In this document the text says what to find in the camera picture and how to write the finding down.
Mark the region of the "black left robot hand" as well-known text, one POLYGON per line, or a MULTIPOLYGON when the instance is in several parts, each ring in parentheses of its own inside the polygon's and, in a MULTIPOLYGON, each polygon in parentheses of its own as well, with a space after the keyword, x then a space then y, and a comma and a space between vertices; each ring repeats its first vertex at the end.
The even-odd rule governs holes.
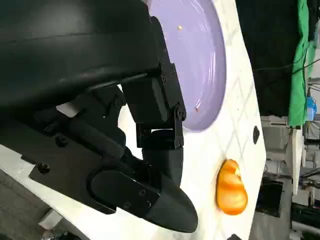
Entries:
POLYGON ((34 164, 32 180, 104 214, 192 233, 186 117, 143 1, 1 1, 0 143, 34 164))

